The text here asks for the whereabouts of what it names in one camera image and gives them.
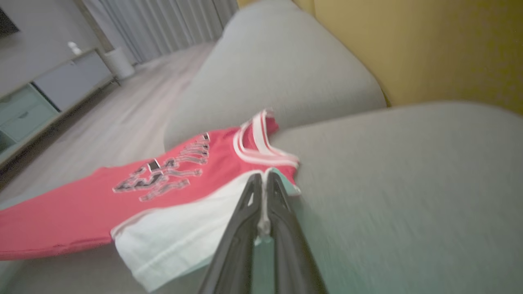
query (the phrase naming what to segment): curtain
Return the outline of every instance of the curtain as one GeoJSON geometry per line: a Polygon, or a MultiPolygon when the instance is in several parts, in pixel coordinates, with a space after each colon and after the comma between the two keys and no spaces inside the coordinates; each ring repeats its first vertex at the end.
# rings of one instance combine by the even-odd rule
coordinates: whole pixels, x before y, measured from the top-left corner
{"type": "Polygon", "coordinates": [[[223,28],[237,10],[236,0],[86,2],[89,1],[93,2],[93,5],[87,5],[90,11],[89,6],[103,7],[103,16],[112,22],[112,27],[100,26],[102,30],[106,34],[105,29],[116,30],[130,54],[139,63],[199,43],[218,40],[223,28]]]}

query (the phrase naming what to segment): red and white jersey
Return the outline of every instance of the red and white jersey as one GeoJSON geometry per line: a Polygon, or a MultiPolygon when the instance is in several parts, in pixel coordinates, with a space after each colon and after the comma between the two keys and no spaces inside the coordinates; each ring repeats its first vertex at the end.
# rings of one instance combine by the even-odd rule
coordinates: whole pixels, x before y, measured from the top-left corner
{"type": "MultiPolygon", "coordinates": [[[[234,183],[243,189],[246,174],[271,167],[292,187],[298,158],[270,146],[268,136],[277,129],[272,113],[264,110],[241,127],[200,134],[154,159],[98,169],[1,210],[0,260],[60,255],[108,244],[111,230],[125,231],[127,220],[136,222],[136,216],[141,219],[160,208],[189,203],[198,210],[202,203],[213,201],[210,196],[220,188],[234,183]]],[[[240,194],[241,190],[229,196],[237,201],[240,194]]]]}

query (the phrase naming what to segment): black screen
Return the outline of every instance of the black screen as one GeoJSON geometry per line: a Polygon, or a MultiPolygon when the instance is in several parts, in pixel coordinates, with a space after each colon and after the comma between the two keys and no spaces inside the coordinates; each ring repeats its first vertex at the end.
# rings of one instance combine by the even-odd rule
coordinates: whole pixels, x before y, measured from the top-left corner
{"type": "Polygon", "coordinates": [[[13,22],[5,15],[4,11],[0,8],[0,38],[11,35],[12,33],[18,32],[18,28],[13,22]]]}

